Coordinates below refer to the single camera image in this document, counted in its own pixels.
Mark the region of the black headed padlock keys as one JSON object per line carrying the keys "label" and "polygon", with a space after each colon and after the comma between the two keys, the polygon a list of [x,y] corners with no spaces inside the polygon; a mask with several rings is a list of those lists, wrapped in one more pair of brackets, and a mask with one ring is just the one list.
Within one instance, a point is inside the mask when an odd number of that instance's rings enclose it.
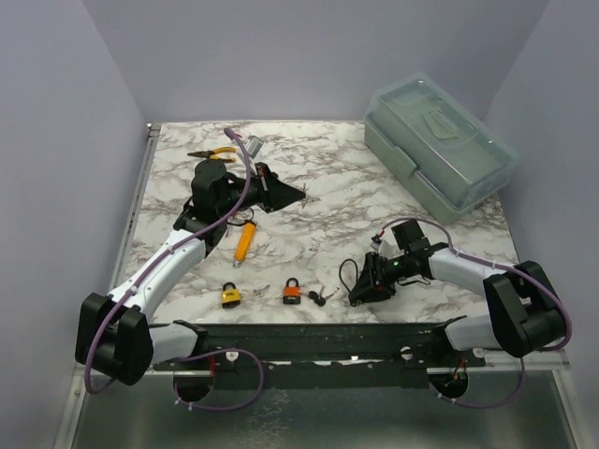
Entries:
{"label": "black headed padlock keys", "polygon": [[339,287],[335,287],[330,293],[324,294],[324,288],[321,288],[319,292],[311,290],[308,293],[308,298],[316,304],[318,307],[326,305],[327,301],[332,298],[339,291]]}

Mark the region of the orange padlock with keys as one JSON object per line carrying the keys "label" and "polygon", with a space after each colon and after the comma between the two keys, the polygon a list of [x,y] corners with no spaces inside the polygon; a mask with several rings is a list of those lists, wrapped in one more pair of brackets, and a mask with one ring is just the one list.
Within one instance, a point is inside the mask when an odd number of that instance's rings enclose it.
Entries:
{"label": "orange padlock with keys", "polygon": [[301,302],[300,283],[296,278],[288,278],[283,293],[285,305],[299,305]]}

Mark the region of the silver padlock keys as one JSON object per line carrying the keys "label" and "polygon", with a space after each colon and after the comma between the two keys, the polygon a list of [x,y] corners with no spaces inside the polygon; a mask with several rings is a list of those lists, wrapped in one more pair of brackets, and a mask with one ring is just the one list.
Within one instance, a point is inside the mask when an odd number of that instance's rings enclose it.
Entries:
{"label": "silver padlock keys", "polygon": [[264,297],[270,290],[270,285],[267,284],[261,288],[254,289],[251,292],[252,297]]}

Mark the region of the yellow padlock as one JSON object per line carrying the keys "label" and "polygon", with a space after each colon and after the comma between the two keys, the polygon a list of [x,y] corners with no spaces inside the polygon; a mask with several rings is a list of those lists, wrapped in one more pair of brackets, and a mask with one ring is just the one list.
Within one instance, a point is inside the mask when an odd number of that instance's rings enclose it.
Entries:
{"label": "yellow padlock", "polygon": [[233,282],[226,282],[222,287],[221,306],[223,309],[232,309],[241,305],[241,293]]}

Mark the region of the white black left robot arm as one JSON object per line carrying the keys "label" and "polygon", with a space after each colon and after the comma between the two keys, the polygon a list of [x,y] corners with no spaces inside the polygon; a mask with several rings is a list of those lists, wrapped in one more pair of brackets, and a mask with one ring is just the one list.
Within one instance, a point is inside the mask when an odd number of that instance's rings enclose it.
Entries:
{"label": "white black left robot arm", "polygon": [[264,163],[246,174],[239,178],[216,160],[199,163],[191,198],[160,252],[108,294],[84,299],[75,357],[87,372],[97,370],[132,385],[155,364],[177,359],[187,369],[198,369],[206,362],[204,329],[181,320],[152,327],[150,320],[182,277],[218,245],[231,215],[252,207],[270,213],[305,197]]}

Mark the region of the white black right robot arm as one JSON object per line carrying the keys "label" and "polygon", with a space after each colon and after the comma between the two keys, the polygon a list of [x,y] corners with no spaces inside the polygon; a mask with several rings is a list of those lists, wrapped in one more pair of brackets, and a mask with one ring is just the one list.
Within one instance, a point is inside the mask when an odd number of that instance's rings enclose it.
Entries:
{"label": "white black right robot arm", "polygon": [[362,271],[348,290],[351,306],[387,300],[398,285],[419,280],[448,282],[483,297],[486,314],[448,321],[442,337],[431,342],[432,359],[444,367],[475,348],[522,358],[560,350],[571,340],[571,319],[539,264],[492,262],[457,249],[451,238],[430,243],[421,223],[402,217],[383,225],[372,239],[373,247],[379,248],[391,231],[402,255],[366,253]]}

